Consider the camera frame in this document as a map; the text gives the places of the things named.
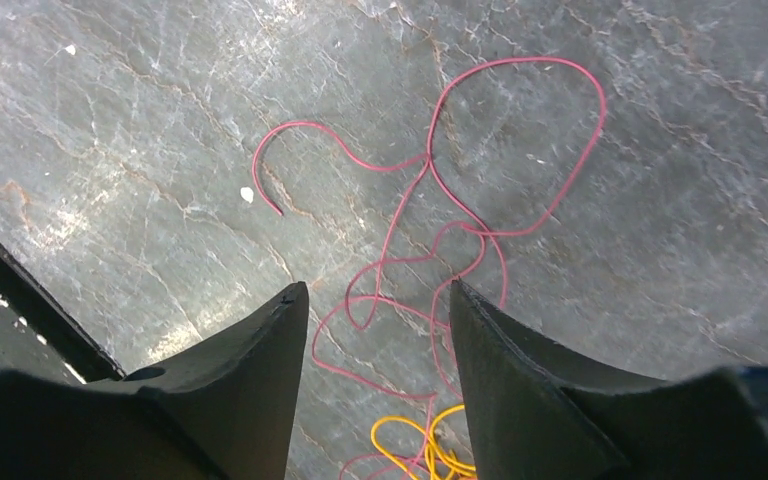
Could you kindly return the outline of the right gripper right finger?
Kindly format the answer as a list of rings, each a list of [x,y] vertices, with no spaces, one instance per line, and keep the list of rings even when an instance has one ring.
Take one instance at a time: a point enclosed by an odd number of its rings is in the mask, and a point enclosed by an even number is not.
[[[459,281],[449,317],[479,478],[768,479],[768,366],[625,371]]]

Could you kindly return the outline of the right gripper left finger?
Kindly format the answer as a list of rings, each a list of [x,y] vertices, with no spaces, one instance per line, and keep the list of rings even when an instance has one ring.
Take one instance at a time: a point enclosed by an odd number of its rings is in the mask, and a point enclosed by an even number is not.
[[[0,369],[0,479],[280,479],[309,315],[302,282],[164,361],[80,386]]]

